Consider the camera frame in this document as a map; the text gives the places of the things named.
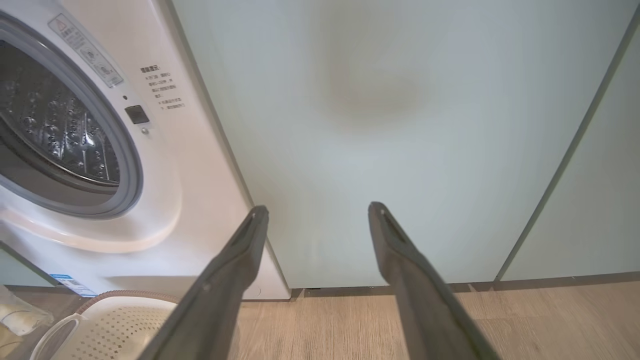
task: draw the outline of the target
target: washing machine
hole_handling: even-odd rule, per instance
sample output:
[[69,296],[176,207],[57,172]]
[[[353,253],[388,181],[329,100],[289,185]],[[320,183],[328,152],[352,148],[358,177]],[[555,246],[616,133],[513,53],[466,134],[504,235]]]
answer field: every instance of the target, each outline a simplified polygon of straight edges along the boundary
[[[0,236],[83,296],[182,295],[251,208],[166,0],[0,1]],[[246,299],[288,299],[267,245]]]

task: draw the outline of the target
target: blue label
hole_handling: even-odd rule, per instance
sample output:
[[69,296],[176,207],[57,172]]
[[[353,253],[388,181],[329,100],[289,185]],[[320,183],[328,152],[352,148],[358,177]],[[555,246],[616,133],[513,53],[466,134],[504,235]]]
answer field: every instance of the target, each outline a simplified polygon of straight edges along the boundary
[[66,286],[69,290],[82,297],[96,297],[98,294],[91,291],[86,286],[74,280],[73,277],[64,274],[50,274],[52,278],[58,280],[62,285]]

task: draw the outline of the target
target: wooden floor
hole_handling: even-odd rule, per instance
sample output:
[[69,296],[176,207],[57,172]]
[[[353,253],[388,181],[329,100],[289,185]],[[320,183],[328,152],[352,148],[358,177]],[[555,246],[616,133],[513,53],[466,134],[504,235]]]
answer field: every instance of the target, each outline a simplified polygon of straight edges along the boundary
[[[503,359],[640,359],[640,282],[457,293]],[[230,359],[407,359],[391,295],[246,302]]]

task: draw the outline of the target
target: white plastic basket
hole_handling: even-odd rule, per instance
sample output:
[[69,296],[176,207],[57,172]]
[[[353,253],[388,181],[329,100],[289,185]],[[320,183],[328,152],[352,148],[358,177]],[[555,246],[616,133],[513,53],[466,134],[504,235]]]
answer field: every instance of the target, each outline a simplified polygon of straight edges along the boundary
[[176,305],[166,295],[111,291],[60,320],[40,339],[31,360],[135,360]]

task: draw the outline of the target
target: light green cabinet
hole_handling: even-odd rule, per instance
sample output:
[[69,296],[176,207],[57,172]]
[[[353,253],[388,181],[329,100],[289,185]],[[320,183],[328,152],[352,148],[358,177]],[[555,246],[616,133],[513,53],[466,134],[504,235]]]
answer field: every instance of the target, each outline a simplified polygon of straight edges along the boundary
[[491,281],[578,128],[627,0],[173,0],[292,288],[376,286],[384,202]]
[[503,280],[640,271],[640,33]]

